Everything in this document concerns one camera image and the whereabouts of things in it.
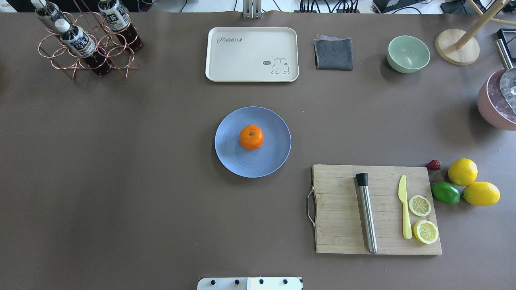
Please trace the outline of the orange fruit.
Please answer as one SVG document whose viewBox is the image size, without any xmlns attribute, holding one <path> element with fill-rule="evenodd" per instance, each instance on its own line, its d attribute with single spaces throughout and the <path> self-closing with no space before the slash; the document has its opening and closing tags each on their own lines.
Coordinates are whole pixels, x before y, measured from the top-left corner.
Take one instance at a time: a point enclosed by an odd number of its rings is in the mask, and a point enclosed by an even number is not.
<svg viewBox="0 0 516 290">
<path fill-rule="evenodd" d="M 256 150 L 263 145 L 263 131 L 254 124 L 247 125 L 240 131 L 238 141 L 244 149 Z"/>
</svg>

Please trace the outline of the blue plate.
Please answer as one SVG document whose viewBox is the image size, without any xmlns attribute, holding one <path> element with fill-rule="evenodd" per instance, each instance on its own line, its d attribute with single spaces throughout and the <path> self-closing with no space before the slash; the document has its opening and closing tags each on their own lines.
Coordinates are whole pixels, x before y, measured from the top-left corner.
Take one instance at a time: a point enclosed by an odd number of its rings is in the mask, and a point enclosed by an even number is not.
<svg viewBox="0 0 516 290">
<path fill-rule="evenodd" d="M 240 131 L 256 125 L 264 133 L 263 145 L 246 150 L 239 143 Z M 286 122 L 264 107 L 250 106 L 234 110 L 219 124 L 214 148 L 220 162 L 232 173 L 247 178 L 267 176 L 279 169 L 291 152 L 291 133 Z"/>
</svg>

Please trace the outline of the cream rabbit tray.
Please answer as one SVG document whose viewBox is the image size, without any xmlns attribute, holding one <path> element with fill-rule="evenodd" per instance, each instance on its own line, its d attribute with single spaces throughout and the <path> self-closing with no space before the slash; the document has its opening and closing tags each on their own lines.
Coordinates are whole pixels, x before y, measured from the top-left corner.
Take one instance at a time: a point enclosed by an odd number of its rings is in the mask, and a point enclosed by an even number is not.
<svg viewBox="0 0 516 290">
<path fill-rule="evenodd" d="M 214 27 L 208 33 L 205 76 L 211 81 L 295 81 L 297 33 L 289 27 Z"/>
</svg>

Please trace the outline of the steel cylinder muddler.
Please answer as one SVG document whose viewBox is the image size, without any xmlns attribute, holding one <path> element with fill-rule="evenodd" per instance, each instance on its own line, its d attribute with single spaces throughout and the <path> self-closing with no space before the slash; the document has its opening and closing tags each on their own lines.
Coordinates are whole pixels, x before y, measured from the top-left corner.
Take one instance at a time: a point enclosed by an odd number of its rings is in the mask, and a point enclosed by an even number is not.
<svg viewBox="0 0 516 290">
<path fill-rule="evenodd" d="M 356 182 L 359 189 L 359 196 L 362 209 L 361 218 L 363 221 L 365 246 L 369 253 L 376 254 L 378 252 L 378 245 L 372 210 L 372 200 L 369 193 L 368 174 L 356 174 Z"/>
</svg>

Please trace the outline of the grey folded cloth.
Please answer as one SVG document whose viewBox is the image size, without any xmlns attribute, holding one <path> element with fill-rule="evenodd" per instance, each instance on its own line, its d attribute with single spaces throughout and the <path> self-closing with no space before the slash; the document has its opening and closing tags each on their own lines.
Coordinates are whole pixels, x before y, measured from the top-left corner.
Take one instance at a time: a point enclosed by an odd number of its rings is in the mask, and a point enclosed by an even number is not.
<svg viewBox="0 0 516 290">
<path fill-rule="evenodd" d="M 352 71 L 353 41 L 321 35 L 314 40 L 315 64 L 318 69 Z"/>
</svg>

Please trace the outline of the lemon slice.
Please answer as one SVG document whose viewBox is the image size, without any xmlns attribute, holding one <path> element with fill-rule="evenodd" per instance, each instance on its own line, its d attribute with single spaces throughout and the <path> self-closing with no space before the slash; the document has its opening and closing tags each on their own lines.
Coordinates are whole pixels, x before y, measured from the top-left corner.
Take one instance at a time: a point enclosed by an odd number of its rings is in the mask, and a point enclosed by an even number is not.
<svg viewBox="0 0 516 290">
<path fill-rule="evenodd" d="M 432 210 L 430 201 L 425 196 L 421 195 L 412 196 L 408 200 L 408 208 L 418 217 L 426 217 Z"/>
</svg>

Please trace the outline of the green bowl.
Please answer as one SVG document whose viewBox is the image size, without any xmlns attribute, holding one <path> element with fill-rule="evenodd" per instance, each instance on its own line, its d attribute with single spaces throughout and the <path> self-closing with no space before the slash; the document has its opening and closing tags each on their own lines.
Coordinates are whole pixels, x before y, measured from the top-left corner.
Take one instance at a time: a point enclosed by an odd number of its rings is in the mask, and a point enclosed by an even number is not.
<svg viewBox="0 0 516 290">
<path fill-rule="evenodd" d="M 387 62 L 400 73 L 414 73 L 429 63 L 429 48 L 420 39 L 411 35 L 400 35 L 389 42 Z"/>
</svg>

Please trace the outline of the red strawberry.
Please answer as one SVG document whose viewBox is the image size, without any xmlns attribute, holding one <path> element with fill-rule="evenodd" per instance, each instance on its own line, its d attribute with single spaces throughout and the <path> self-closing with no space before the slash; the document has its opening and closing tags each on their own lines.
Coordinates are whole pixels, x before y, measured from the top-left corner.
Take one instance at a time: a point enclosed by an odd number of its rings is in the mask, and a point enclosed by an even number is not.
<svg viewBox="0 0 516 290">
<path fill-rule="evenodd" d="M 432 171 L 438 171 L 441 169 L 441 163 L 439 160 L 433 159 L 425 167 Z"/>
</svg>

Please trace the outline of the lemon half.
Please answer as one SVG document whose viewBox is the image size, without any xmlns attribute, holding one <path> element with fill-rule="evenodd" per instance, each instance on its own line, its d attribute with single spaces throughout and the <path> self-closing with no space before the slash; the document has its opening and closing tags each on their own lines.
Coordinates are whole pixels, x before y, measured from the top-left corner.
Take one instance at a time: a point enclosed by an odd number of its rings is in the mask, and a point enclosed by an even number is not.
<svg viewBox="0 0 516 290">
<path fill-rule="evenodd" d="M 424 244 L 433 244 L 439 238 L 437 226 L 429 220 L 420 220 L 414 223 L 413 235 Z"/>
</svg>

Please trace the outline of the yellow lemon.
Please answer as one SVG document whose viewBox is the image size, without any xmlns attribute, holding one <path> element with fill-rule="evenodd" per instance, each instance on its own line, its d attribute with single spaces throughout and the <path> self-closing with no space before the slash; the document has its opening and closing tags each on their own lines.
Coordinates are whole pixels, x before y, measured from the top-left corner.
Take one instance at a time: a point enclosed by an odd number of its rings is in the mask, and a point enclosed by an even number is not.
<svg viewBox="0 0 516 290">
<path fill-rule="evenodd" d="M 500 200 L 501 193 L 492 183 L 474 182 L 463 189 L 462 197 L 475 206 L 490 206 Z"/>
<path fill-rule="evenodd" d="M 474 161 L 467 158 L 455 160 L 448 169 L 450 182 L 459 186 L 468 186 L 475 182 L 478 176 L 478 167 Z"/>
</svg>

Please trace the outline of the bottle upper in rack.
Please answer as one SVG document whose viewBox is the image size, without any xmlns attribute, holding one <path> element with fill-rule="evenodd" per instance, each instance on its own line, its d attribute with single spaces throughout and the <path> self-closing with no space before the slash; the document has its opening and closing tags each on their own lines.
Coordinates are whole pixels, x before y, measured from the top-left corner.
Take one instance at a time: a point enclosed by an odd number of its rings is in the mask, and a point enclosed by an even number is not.
<svg viewBox="0 0 516 290">
<path fill-rule="evenodd" d="M 55 23 L 59 30 L 59 38 L 75 56 L 87 64 L 97 75 L 104 75 L 110 72 L 111 63 L 107 57 L 98 51 L 97 44 L 89 37 L 83 28 L 59 19 Z"/>
</svg>

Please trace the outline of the wooden cup tree stand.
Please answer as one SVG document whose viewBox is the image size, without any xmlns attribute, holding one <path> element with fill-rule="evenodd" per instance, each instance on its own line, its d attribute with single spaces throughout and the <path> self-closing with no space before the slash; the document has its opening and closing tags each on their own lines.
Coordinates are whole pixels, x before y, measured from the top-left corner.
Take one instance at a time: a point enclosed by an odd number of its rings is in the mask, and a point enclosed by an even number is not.
<svg viewBox="0 0 516 290">
<path fill-rule="evenodd" d="M 508 0 L 496 0 L 486 12 L 482 12 L 479 8 L 474 8 L 479 18 L 467 31 L 450 28 L 440 32 L 435 39 L 435 48 L 438 54 L 444 60 L 454 65 L 466 66 L 475 62 L 479 57 L 480 47 L 474 35 L 485 24 L 494 22 L 508 26 L 516 25 L 514 21 L 494 18 L 508 3 Z"/>
</svg>

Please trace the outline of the pink bowl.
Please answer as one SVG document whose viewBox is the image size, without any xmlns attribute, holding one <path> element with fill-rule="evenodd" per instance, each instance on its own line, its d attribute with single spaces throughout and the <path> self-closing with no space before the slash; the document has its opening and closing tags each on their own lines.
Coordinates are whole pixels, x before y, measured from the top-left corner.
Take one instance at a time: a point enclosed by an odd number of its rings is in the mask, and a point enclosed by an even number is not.
<svg viewBox="0 0 516 290">
<path fill-rule="evenodd" d="M 515 113 L 503 96 L 499 81 L 504 69 L 494 72 L 484 83 L 477 97 L 477 106 L 485 121 L 503 130 L 515 131 Z"/>
</svg>

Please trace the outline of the clear ice cubes pile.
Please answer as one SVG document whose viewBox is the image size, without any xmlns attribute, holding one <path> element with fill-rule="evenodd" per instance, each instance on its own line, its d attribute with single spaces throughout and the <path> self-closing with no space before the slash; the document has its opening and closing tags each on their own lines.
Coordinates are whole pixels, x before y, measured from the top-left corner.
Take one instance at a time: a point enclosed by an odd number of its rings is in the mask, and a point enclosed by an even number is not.
<svg viewBox="0 0 516 290">
<path fill-rule="evenodd" d="M 510 121 L 515 121 L 516 89 L 515 70 L 508 75 L 503 70 L 492 74 L 488 80 L 488 99 L 495 110 Z"/>
</svg>

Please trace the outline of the metal ice scoop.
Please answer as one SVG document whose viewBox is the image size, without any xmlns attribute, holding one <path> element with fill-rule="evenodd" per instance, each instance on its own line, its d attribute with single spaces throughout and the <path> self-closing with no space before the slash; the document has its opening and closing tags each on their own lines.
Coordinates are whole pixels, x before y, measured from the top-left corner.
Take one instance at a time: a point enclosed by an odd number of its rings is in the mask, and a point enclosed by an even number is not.
<svg viewBox="0 0 516 290">
<path fill-rule="evenodd" d="M 497 39 L 495 41 L 495 46 L 499 56 L 501 57 L 501 62 L 505 70 L 501 76 L 498 86 L 509 107 L 514 113 L 516 113 L 516 69 L 511 62 L 509 53 L 507 48 L 505 48 L 503 40 Z"/>
</svg>

